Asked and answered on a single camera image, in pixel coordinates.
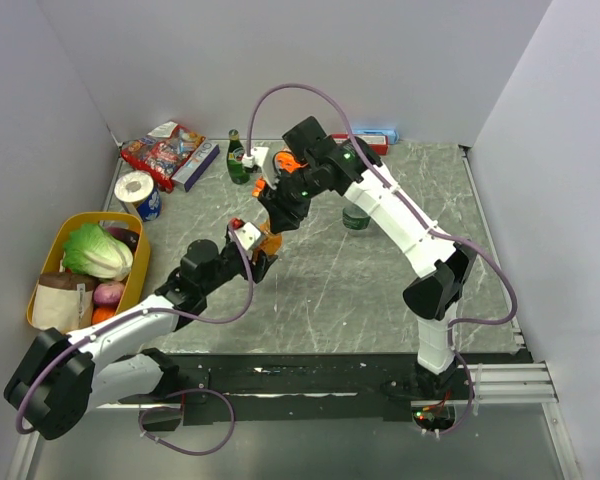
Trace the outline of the orange juice bottle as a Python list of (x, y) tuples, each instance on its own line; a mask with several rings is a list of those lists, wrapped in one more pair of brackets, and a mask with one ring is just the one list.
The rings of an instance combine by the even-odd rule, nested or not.
[(282, 246), (282, 235), (280, 233), (274, 234), (271, 231), (269, 219), (259, 226), (259, 230), (263, 234), (263, 238), (257, 248), (254, 250), (254, 260), (256, 260), (259, 256), (264, 255), (272, 257), (277, 254), (278, 250)]

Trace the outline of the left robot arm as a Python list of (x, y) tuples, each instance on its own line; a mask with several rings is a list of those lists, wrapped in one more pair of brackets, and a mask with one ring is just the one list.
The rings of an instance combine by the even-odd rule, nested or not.
[(259, 283), (277, 259), (276, 252), (258, 246), (244, 249), (228, 237), (223, 248), (211, 240), (196, 240), (166, 282), (135, 307), (96, 326), (63, 334), (55, 328), (37, 334), (4, 389), (16, 413), (22, 435), (40, 433), (48, 440), (71, 430), (104, 391), (107, 373), (121, 366), (138, 372), (130, 393), (140, 386), (153, 400), (165, 402), (178, 389), (177, 375), (147, 355), (120, 359), (158, 336), (201, 321), (207, 298), (236, 276), (250, 287)]

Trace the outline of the clear plastic bottle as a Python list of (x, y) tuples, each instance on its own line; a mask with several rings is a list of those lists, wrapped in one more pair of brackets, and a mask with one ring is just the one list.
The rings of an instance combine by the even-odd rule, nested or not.
[(342, 223), (349, 230), (365, 230), (369, 226), (370, 220), (371, 217), (355, 204), (350, 203), (342, 210)]

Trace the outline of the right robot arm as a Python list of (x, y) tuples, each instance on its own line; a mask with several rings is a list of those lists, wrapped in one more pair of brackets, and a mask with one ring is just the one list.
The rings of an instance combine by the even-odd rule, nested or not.
[(393, 241), (416, 274), (403, 300), (418, 318), (417, 386), (441, 397), (457, 366), (451, 320), (475, 253), (436, 233), (436, 223), (413, 205), (376, 152), (361, 138), (338, 142), (310, 116), (283, 136), (285, 150), (245, 151), (243, 163), (261, 171), (254, 197), (268, 213), (274, 235), (293, 231), (308, 216), (314, 197), (335, 192), (360, 208)]

